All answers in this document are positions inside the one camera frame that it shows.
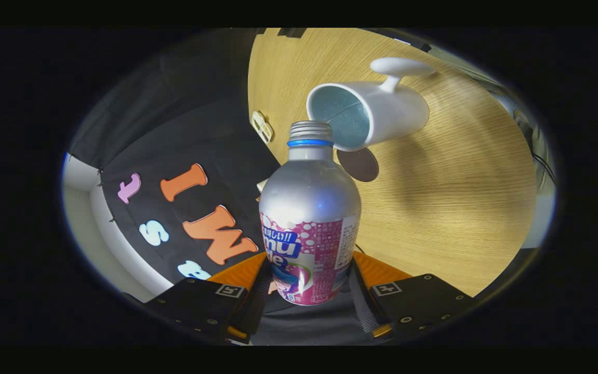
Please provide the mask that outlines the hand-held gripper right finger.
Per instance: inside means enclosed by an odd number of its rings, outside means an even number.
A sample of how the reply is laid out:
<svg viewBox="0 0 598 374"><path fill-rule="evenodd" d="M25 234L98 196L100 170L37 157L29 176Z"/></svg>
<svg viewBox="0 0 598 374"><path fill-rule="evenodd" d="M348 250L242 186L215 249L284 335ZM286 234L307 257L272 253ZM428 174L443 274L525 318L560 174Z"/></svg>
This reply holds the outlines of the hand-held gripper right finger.
<svg viewBox="0 0 598 374"><path fill-rule="evenodd" d="M349 284L373 339L419 339L474 307L474 298L434 274L409 275L358 251Z"/></svg>

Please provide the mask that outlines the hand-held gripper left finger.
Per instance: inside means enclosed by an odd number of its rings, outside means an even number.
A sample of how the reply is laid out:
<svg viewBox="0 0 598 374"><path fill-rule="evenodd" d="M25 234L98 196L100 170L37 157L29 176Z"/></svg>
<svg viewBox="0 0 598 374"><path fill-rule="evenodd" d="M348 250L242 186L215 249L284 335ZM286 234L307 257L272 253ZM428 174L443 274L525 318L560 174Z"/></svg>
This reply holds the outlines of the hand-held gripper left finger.
<svg viewBox="0 0 598 374"><path fill-rule="evenodd" d="M147 301L146 310L206 343L249 343L271 281L270 262L260 253L207 280L178 282Z"/></svg>

